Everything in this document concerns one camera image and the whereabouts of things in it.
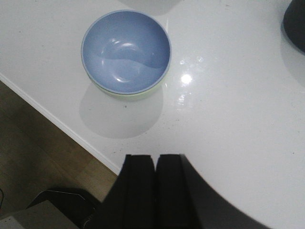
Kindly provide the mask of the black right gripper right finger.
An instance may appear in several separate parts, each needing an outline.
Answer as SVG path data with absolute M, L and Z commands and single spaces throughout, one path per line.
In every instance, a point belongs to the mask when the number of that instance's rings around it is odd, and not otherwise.
M 160 155 L 158 229 L 263 229 L 213 190 L 183 155 Z

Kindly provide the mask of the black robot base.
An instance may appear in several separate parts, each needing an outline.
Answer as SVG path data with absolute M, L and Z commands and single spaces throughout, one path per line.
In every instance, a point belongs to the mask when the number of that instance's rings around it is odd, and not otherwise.
M 86 228 L 101 203 L 85 189 L 53 187 L 40 192 L 28 207 L 44 201 L 49 201 L 80 229 Z

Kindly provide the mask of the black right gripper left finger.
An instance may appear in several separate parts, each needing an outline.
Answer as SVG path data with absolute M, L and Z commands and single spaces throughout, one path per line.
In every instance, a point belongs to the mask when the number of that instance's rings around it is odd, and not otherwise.
M 127 155 L 103 201 L 102 229 L 154 227 L 154 164 L 149 155 Z

